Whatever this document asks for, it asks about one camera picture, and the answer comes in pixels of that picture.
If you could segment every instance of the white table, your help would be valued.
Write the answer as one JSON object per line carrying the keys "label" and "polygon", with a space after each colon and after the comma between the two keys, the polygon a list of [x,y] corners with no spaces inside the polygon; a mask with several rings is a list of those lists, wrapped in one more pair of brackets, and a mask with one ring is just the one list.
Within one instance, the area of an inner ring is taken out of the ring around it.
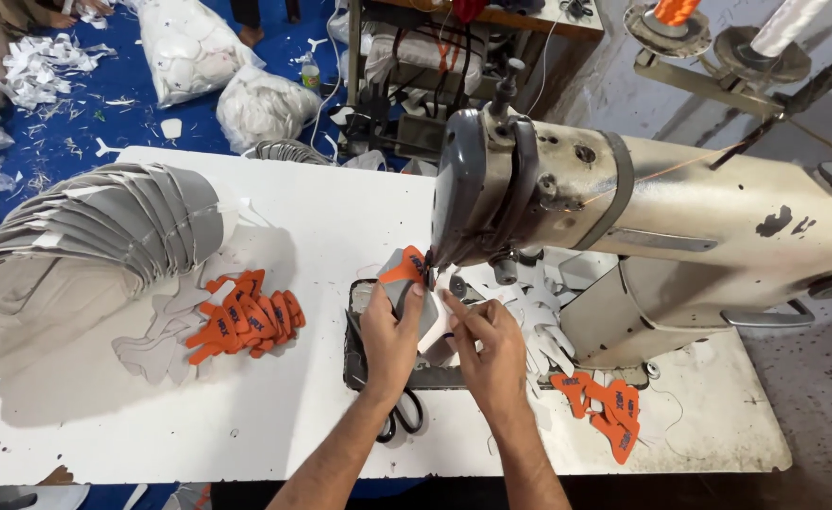
{"label": "white table", "polygon": [[[206,381],[159,388],[119,365],[110,340],[141,336],[152,289],[82,338],[0,385],[0,485],[35,484],[63,465],[76,483],[285,479],[331,430],[354,391],[342,383],[348,291],[394,248],[427,247],[433,179],[289,162],[131,147],[122,162],[162,162],[216,174],[273,229],[238,227],[231,245],[265,268],[267,289],[292,289],[308,325],[280,356],[219,356]],[[657,360],[653,386],[683,404],[671,447],[637,445],[625,466],[603,434],[548,391],[542,431],[559,475],[770,471],[790,452],[736,334]],[[466,391],[424,391],[421,434],[375,444],[362,477],[499,476],[490,431]],[[667,423],[680,408],[654,395]]]}

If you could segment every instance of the orange thread spool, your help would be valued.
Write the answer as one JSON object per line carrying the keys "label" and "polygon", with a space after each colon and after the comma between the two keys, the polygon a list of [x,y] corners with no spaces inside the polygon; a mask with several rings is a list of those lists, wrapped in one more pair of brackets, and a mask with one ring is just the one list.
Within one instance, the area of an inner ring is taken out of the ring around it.
{"label": "orange thread spool", "polygon": [[699,6],[700,0],[661,0],[655,18],[668,26],[681,26]]}

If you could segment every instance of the industrial sewing machine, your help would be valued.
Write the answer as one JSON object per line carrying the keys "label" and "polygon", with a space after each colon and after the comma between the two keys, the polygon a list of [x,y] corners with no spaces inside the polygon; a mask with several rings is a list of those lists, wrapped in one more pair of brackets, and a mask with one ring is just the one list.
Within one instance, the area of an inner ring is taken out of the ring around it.
{"label": "industrial sewing machine", "polygon": [[[737,155],[712,170],[724,152],[532,122],[502,88],[448,121],[427,260],[488,262],[506,285],[526,247],[620,255],[561,311],[581,366],[637,366],[734,326],[808,326],[798,297],[832,298],[832,162]],[[784,303],[796,313],[766,311]]]}

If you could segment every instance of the plastic bottle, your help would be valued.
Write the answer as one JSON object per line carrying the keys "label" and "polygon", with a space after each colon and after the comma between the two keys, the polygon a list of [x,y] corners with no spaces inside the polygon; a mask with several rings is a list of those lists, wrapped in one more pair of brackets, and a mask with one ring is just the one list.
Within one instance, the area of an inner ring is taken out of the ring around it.
{"label": "plastic bottle", "polygon": [[318,79],[318,64],[315,62],[315,57],[313,57],[312,52],[306,52],[300,64],[303,64],[303,85],[309,89],[318,89],[320,83]]}

